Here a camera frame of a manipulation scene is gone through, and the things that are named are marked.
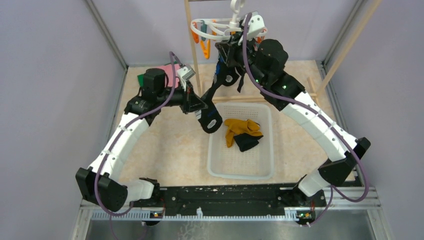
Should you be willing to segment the white round clip hanger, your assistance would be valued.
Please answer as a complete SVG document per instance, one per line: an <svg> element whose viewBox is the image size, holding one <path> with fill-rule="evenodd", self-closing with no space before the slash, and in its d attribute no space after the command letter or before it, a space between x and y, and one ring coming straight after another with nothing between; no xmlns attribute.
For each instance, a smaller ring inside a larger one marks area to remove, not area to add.
<svg viewBox="0 0 424 240"><path fill-rule="evenodd" d="M247 30L248 33L248 27L245 26L246 17L241 15L244 5L244 0L232 0L230 2L232 11L230 18L197 18L190 22L190 30L201 39L216 42L228 40L231 35L242 33L244 30Z"/></svg>

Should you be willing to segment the yellow sock with brown stripes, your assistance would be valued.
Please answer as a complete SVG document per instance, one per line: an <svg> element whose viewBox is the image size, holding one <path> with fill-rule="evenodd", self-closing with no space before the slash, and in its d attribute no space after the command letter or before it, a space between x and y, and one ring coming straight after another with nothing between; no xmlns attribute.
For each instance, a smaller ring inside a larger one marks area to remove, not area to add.
<svg viewBox="0 0 424 240"><path fill-rule="evenodd" d="M241 134L252 134L252 125L253 121L248 120L240 120L234 118L228 118L224 121L224 125L227 126L225 140L226 146L231 148L235 142L234 137Z"/></svg>

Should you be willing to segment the black sock plain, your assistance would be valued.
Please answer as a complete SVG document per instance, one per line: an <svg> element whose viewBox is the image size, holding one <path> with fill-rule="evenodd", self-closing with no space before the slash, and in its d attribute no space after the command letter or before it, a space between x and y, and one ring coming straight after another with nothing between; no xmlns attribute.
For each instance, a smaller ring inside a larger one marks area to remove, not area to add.
<svg viewBox="0 0 424 240"><path fill-rule="evenodd" d="M238 134L234 137L240 152L246 152L259 144L259 140L263 138L263 135L250 135L248 133Z"/></svg>

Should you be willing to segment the black sock with grey patches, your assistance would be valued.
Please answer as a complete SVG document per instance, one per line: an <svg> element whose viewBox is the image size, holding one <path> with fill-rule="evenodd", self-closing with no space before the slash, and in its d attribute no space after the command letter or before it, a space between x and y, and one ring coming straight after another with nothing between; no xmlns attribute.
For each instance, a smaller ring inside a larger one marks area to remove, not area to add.
<svg viewBox="0 0 424 240"><path fill-rule="evenodd" d="M222 56L218 58L215 73L210 88L202 95L201 100L206 103L207 108L196 111L195 115L202 129L207 134L216 132L223 123L213 97L221 86L229 87L235 84L240 75L235 67L228 67Z"/></svg>

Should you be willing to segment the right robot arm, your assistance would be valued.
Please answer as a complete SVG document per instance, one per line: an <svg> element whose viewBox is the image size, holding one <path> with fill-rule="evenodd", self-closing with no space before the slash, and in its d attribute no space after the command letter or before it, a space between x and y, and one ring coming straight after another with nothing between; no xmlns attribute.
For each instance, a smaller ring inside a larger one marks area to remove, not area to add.
<svg viewBox="0 0 424 240"><path fill-rule="evenodd" d="M288 53L275 39L265 39L259 45L254 40L242 44L237 34L215 44L219 70L229 74L247 74L259 85L264 99L277 110L297 122L324 150L327 160L302 177L293 188L293 200L307 206L314 195L324 188L340 186L357 162L370 148L370 141L356 138L333 121L313 101L305 87L285 71Z"/></svg>

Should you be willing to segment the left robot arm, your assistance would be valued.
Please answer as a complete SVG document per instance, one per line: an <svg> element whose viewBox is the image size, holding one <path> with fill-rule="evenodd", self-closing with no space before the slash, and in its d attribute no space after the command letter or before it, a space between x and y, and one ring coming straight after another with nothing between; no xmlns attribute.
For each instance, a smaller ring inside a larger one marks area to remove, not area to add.
<svg viewBox="0 0 424 240"><path fill-rule="evenodd" d="M82 198L100 206L113 217L121 216L120 209L142 200L154 207L160 202L158 184L149 178L119 183L122 169L142 134L152 125L164 107L178 106L184 114L207 108L196 95L190 78L195 75L188 66L172 71L149 68L142 76L136 96L131 98L112 137L98 157L87 168L79 168L75 179Z"/></svg>

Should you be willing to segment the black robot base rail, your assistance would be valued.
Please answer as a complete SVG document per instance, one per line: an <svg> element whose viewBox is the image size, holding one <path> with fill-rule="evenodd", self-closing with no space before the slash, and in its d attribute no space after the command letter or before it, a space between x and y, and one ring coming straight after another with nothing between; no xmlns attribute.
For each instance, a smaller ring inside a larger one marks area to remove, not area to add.
<svg viewBox="0 0 424 240"><path fill-rule="evenodd" d="M316 210L327 205L323 190L304 196L295 183L161 186L154 182L151 198L134 202L159 218L200 217L218 220L284 219L313 222Z"/></svg>

